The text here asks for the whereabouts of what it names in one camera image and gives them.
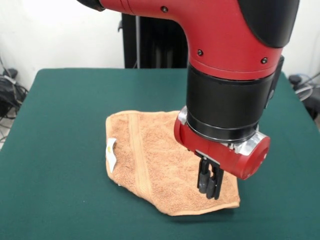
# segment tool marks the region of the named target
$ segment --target black cylindrical joint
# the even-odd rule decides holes
[[[187,123],[198,135],[220,143],[252,137],[268,100],[273,74],[256,80],[228,80],[191,65],[187,79]]]

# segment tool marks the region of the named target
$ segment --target table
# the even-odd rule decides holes
[[[43,69],[0,152],[0,239],[320,239],[320,134],[282,74],[240,208],[167,216],[114,184],[107,116],[180,110],[185,69]]]

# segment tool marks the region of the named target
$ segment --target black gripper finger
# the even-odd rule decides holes
[[[210,179],[210,171],[207,173],[199,173],[199,192],[205,194],[207,192],[208,182]]]
[[[213,180],[212,178],[209,179],[208,186],[206,188],[206,198],[212,199],[215,195],[216,191],[216,180]]]

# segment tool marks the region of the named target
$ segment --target white wall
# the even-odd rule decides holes
[[[320,71],[320,1],[300,0],[287,75]],[[42,68],[123,68],[121,14],[97,12],[76,0],[1,0],[0,54],[27,88]]]
[[[289,44],[284,48],[286,75],[320,71],[320,0],[300,0]]]
[[[0,54],[28,88],[42,68],[123,68],[120,20],[76,0],[1,0]]]

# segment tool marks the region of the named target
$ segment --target cable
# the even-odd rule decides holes
[[[318,72],[316,75],[310,77],[308,80],[301,82],[300,84],[297,85],[297,87],[300,87],[301,85],[307,84],[319,76],[320,76],[320,72]]]
[[[4,62],[1,59],[1,55],[0,55],[0,64],[3,68],[3,70],[6,72],[6,74],[8,74],[10,78],[12,78],[10,71],[5,68]]]
[[[307,90],[310,90],[310,89],[313,89],[313,88],[314,88],[313,86],[308,85],[308,86],[305,86],[303,88],[300,88],[300,89],[296,90],[295,94],[300,94],[300,93],[302,93],[304,91],[307,91]]]
[[[306,94],[304,97],[300,98],[300,101],[303,102],[304,100],[310,98],[313,93],[314,93],[314,90],[313,90],[313,88],[311,88],[308,94]]]
[[[0,142],[2,142],[3,140],[5,140],[8,136],[4,136],[3,138],[0,139]]]
[[[3,125],[3,124],[1,124],[1,123],[0,123],[0,127],[3,127],[3,128],[5,128],[5,129],[11,129],[10,126],[5,126],[5,125]]]

